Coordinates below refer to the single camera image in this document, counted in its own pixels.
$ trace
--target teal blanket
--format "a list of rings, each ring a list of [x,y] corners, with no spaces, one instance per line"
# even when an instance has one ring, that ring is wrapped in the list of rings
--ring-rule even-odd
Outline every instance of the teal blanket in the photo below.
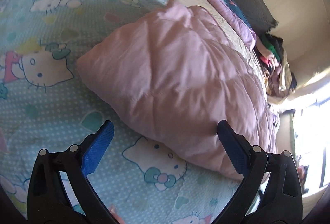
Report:
[[[166,2],[0,2],[0,183],[22,214],[38,151],[79,144],[106,119],[115,136],[88,179],[126,224],[209,224],[232,197],[237,182],[128,128],[77,73],[80,56]],[[83,213],[65,174],[62,179],[74,209]]]

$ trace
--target clothing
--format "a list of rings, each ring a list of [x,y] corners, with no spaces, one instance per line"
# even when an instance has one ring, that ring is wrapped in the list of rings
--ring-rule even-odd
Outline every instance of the clothing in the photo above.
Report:
[[[267,40],[273,45],[275,48],[276,53],[279,56],[279,60],[282,62],[283,60],[283,39],[270,35],[270,34],[265,34]]]
[[[283,49],[282,70],[279,74],[279,90],[284,92],[290,88],[292,77],[288,64],[288,57],[286,51]]]
[[[262,62],[264,62],[267,66],[270,65],[270,61],[269,61],[266,57],[264,57],[264,56],[260,56],[260,60],[261,60]]]
[[[254,48],[254,51],[261,67],[262,77],[264,80],[267,80],[272,75],[272,69],[268,66],[268,60],[261,55],[261,53],[258,51],[257,48]]]
[[[290,75],[288,75],[288,72],[290,72],[290,70],[288,69],[288,66],[287,66],[284,71],[284,76],[282,75],[282,77],[281,77],[281,79],[284,78],[284,80],[280,80],[280,74],[282,73],[282,67],[275,68],[273,76],[268,80],[268,87],[266,88],[266,92],[268,95],[284,98],[284,97],[288,96],[291,92],[294,91],[294,88],[290,88],[291,82],[290,82],[290,85],[288,88],[286,88],[285,90],[281,90],[281,89],[284,89],[284,86],[287,87],[287,85],[288,85],[288,84],[285,84],[286,81],[288,83],[289,78],[291,76],[291,72],[290,72]]]
[[[262,54],[262,56],[266,58],[275,58],[274,54],[268,50],[263,44],[260,38],[257,36],[257,39],[255,41],[255,46],[257,47],[258,51]]]
[[[278,62],[281,62],[281,58],[280,58],[279,54],[275,50],[274,46],[270,43],[270,41],[268,40],[266,35],[265,34],[261,35],[260,39],[262,41],[262,44],[275,55],[276,60]]]

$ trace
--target white wall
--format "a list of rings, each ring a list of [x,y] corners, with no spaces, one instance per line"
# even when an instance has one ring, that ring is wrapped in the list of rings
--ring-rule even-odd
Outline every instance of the white wall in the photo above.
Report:
[[[308,213],[314,208],[316,203],[321,199],[323,193],[325,192],[327,186],[319,189],[318,192],[303,195],[303,218],[308,215]]]
[[[279,130],[276,134],[276,144],[278,152],[283,150],[293,152],[290,143],[290,114],[280,114]]]
[[[330,0],[263,1],[279,22],[272,34],[283,38],[298,85],[330,66]]]

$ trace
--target screw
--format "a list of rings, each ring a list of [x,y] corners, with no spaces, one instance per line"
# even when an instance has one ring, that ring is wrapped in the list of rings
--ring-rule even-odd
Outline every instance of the screw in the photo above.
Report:
[[[285,151],[284,151],[284,155],[285,155],[286,157],[290,157],[290,156],[291,156],[291,153],[290,153],[290,151],[285,150]]]
[[[261,152],[261,148],[259,146],[253,146],[253,151],[255,152]]]
[[[46,153],[47,153],[47,151],[45,149],[42,149],[41,151],[39,151],[40,156],[44,156]]]
[[[70,151],[75,152],[77,150],[78,150],[78,146],[77,145],[70,146]]]

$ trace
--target pink pillow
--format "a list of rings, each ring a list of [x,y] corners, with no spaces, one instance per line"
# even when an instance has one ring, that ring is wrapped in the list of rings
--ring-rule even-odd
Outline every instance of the pink pillow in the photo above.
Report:
[[[181,158],[241,180],[217,134],[226,119],[275,152],[258,77],[202,7],[167,7],[116,29],[77,61],[83,82],[138,133]]]

